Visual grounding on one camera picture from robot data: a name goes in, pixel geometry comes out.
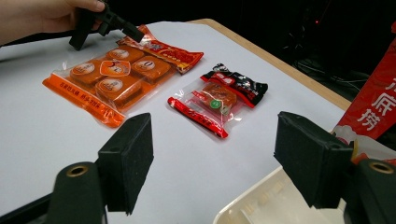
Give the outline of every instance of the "person's arm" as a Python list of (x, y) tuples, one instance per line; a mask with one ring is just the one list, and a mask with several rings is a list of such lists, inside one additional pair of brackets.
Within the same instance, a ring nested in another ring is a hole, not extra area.
[(0, 46), (28, 35), (73, 30), (79, 8), (100, 12), (105, 4), (98, 0), (0, 0)]

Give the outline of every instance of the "black clamp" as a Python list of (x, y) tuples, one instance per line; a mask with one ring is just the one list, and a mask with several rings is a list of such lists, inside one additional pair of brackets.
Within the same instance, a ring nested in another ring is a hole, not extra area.
[(87, 9), (82, 9), (76, 30), (69, 41), (69, 44), (76, 50), (81, 49), (88, 34), (92, 31), (95, 20), (102, 21), (98, 29), (98, 33), (102, 36), (108, 35), (113, 29), (120, 29), (136, 42), (142, 40), (145, 34), (139, 31), (133, 24), (112, 12), (107, 3), (105, 3), (105, 6), (102, 12), (91, 12)]

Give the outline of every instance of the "red plastic wrapper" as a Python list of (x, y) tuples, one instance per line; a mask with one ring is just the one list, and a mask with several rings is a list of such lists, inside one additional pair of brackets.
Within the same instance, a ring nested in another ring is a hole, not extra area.
[(354, 145), (356, 158), (361, 160), (359, 148), (362, 136), (381, 146), (370, 148), (372, 152), (387, 151), (389, 156), (380, 158), (394, 164), (396, 157), (396, 38), (390, 43), (384, 57), (370, 75), (346, 113), (333, 129), (335, 135), (348, 145)]
[(230, 72), (219, 63), (170, 97), (168, 104), (218, 137), (226, 138), (232, 123), (254, 108), (267, 90), (266, 83)]
[(377, 139), (396, 122), (396, 39), (337, 126)]
[(117, 43), (119, 45), (128, 45), (141, 49), (151, 55), (161, 58), (174, 65), (180, 74), (185, 74), (190, 71), (204, 56), (203, 52), (189, 52), (159, 41), (144, 24), (140, 25), (138, 29), (145, 34), (140, 43), (134, 41), (129, 36), (125, 36)]

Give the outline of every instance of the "table surface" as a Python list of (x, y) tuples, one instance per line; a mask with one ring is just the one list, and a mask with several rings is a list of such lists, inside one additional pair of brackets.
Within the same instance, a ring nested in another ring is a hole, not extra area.
[[(154, 161), (133, 213), (107, 213), (111, 224), (212, 223), (225, 205), (279, 166), (274, 149), (280, 111), (331, 130), (350, 104), (216, 21), (160, 21), (148, 28), (164, 43), (205, 55), (189, 73), (173, 76), (126, 114), (151, 114)], [(116, 129), (100, 124), (42, 81), (55, 69), (104, 54), (123, 37), (120, 31), (90, 35), (81, 51), (67, 37), (0, 49), (0, 216), (52, 192), (65, 166), (96, 161)], [(166, 103), (217, 63), (269, 86), (227, 139)]]

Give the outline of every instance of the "white plastic tray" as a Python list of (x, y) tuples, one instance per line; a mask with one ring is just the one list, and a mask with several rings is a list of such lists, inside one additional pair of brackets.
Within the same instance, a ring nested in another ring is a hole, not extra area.
[(213, 224), (342, 224), (345, 202), (337, 209), (308, 207), (288, 175), (278, 167), (217, 215)]

